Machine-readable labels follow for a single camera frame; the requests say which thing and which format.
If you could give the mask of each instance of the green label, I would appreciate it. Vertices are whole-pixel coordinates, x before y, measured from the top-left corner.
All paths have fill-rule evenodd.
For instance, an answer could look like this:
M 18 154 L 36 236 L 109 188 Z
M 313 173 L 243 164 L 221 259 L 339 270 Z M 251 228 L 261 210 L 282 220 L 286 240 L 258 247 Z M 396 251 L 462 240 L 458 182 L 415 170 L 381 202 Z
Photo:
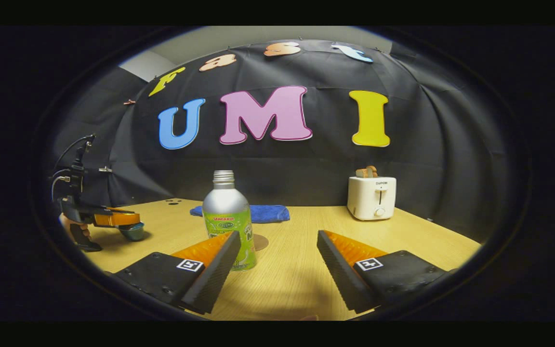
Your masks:
M 241 237 L 241 248 L 233 264 L 233 271 L 249 270 L 256 265 L 254 237 L 251 232 L 250 211 L 229 214 L 203 213 L 209 239 L 227 233 L 238 231 Z

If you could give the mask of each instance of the blue letter u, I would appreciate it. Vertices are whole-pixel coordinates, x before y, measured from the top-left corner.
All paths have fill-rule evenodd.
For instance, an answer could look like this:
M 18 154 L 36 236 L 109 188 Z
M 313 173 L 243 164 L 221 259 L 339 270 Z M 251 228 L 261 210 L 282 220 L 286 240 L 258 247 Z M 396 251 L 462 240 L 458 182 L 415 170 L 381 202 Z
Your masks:
M 174 125 L 174 115 L 178 108 L 171 107 L 158 114 L 160 120 L 160 144 L 166 149 L 183 148 L 194 141 L 198 134 L 198 118 L 200 117 L 200 105 L 205 103 L 205 99 L 194 99 L 183 105 L 187 112 L 187 126 L 185 132 L 180 136 L 174 136 L 172 126 Z

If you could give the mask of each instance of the white wall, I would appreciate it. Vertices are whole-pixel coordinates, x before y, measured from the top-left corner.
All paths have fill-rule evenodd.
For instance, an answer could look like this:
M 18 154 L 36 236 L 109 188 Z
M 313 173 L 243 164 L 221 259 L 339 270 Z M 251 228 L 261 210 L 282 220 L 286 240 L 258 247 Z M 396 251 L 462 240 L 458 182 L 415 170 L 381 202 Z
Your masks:
M 121 63 L 119 67 L 149 82 L 155 76 L 176 68 L 176 65 L 158 53 L 145 51 Z
M 391 41 L 376 33 L 347 26 L 211 26 L 195 29 L 150 50 L 179 66 L 196 58 L 237 47 L 271 40 L 331 40 L 391 51 Z

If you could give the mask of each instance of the round coaster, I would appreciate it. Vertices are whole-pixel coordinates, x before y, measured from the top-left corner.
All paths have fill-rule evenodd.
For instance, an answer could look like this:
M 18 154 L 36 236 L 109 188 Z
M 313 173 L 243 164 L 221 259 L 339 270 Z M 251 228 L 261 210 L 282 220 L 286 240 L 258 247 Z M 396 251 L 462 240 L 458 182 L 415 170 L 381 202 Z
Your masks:
M 254 248 L 257 251 L 263 250 L 266 246 L 269 245 L 269 240 L 266 237 L 254 234 Z

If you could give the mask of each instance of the letter m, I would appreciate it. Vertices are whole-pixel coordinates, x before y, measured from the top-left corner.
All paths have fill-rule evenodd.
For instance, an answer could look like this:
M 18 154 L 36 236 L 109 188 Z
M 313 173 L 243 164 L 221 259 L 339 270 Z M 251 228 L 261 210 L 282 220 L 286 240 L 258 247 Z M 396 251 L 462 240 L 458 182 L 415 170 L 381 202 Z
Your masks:
M 308 90 L 303 86 L 283 86 L 277 88 L 264 106 L 248 92 L 235 92 L 222 96 L 226 104 L 225 132 L 220 137 L 224 145 L 235 145 L 247 139 L 241 132 L 240 120 L 245 123 L 256 140 L 264 137 L 273 117 L 276 127 L 271 138 L 279 141 L 299 141 L 312 137 L 312 131 L 305 125 L 303 96 Z

